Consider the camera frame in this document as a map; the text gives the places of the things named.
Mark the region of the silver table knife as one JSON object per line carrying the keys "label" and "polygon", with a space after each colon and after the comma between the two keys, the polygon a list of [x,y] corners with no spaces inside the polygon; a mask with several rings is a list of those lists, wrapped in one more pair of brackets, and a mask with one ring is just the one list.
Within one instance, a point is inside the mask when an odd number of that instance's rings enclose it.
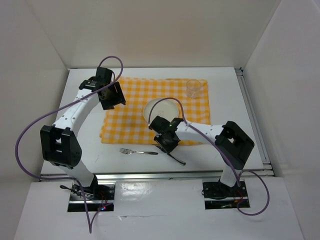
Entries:
{"label": "silver table knife", "polygon": [[163,153],[165,153],[167,156],[171,157],[172,159],[174,159],[176,162],[178,162],[180,165],[185,166],[186,163],[176,157],[174,157],[173,155],[171,155],[170,153],[166,152],[165,149],[160,146],[159,144],[155,144],[155,147],[157,147],[159,150],[161,150]]}

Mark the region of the yellow white checkered cloth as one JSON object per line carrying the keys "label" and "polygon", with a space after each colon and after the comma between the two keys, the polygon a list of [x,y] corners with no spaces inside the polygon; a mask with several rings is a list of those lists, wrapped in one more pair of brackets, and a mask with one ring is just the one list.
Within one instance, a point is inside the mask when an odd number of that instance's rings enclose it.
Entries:
{"label": "yellow white checkered cloth", "polygon": [[154,143],[154,133],[148,128],[148,118],[143,116],[145,105],[153,99],[176,98],[174,106],[179,115],[188,121],[210,124],[210,104],[208,82],[200,79],[199,95],[187,97],[187,78],[137,78],[121,77],[120,83],[126,104],[118,105],[105,113],[100,138],[103,144],[138,144]]}

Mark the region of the cream round plate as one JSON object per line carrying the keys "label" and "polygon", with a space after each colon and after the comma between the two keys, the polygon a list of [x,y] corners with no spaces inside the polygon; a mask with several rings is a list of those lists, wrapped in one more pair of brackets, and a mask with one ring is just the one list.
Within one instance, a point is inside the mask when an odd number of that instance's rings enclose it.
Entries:
{"label": "cream round plate", "polygon": [[160,116],[169,122],[171,122],[174,118],[179,117],[179,108],[171,99],[166,99],[159,102],[152,110],[152,107],[158,102],[161,98],[154,98],[146,103],[143,108],[143,117],[147,123],[151,123],[155,117]]}

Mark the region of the clear plastic cup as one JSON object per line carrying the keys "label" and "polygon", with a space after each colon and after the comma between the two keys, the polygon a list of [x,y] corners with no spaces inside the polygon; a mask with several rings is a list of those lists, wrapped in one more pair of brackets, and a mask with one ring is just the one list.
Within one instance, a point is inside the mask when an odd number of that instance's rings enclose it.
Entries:
{"label": "clear plastic cup", "polygon": [[186,83],[186,96],[191,99],[198,97],[201,91],[201,82],[197,79],[190,79]]}

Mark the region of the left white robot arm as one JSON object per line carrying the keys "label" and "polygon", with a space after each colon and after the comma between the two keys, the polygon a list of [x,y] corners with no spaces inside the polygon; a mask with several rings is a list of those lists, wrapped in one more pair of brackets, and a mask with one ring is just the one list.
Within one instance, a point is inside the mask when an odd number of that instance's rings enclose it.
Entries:
{"label": "left white robot arm", "polygon": [[118,104],[125,105],[120,83],[114,76],[112,70],[98,67],[94,76],[80,84],[75,103],[67,107],[52,125],[44,125],[40,130],[43,159],[60,168],[68,177],[75,178],[74,191],[88,200],[105,191],[105,187],[98,184],[96,175],[82,162],[77,136],[89,113],[98,104],[103,110],[113,110]]}

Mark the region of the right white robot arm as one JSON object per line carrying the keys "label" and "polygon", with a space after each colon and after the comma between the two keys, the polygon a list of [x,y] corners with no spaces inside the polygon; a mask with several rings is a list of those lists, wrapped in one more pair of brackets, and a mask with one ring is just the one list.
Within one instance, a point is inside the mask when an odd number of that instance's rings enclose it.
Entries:
{"label": "right white robot arm", "polygon": [[154,140],[168,155],[181,141],[213,146],[225,163],[218,184],[218,190],[223,196],[230,196],[236,185],[240,185],[242,170],[255,147],[253,140],[233,121],[210,125],[177,117],[168,121],[156,116],[148,128],[155,132]]}

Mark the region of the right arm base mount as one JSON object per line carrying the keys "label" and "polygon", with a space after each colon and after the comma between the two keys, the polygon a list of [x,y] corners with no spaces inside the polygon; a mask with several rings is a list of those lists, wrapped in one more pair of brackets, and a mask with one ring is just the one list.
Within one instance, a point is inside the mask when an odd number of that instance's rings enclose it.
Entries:
{"label": "right arm base mount", "polygon": [[250,202],[246,184],[240,181],[240,186],[235,184],[228,187],[219,181],[207,181],[202,183],[202,196],[206,210],[249,208]]}

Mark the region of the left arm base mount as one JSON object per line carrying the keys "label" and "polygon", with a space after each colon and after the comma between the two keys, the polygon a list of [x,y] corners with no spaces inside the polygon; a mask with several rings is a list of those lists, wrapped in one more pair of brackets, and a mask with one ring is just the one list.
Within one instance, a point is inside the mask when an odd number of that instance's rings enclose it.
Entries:
{"label": "left arm base mount", "polygon": [[[88,212],[113,212],[115,199],[115,184],[100,185],[99,191],[92,195],[85,193]],[[79,186],[73,184],[72,187],[59,186],[63,190],[69,190],[69,202],[67,211],[70,213],[85,212],[85,201]]]}

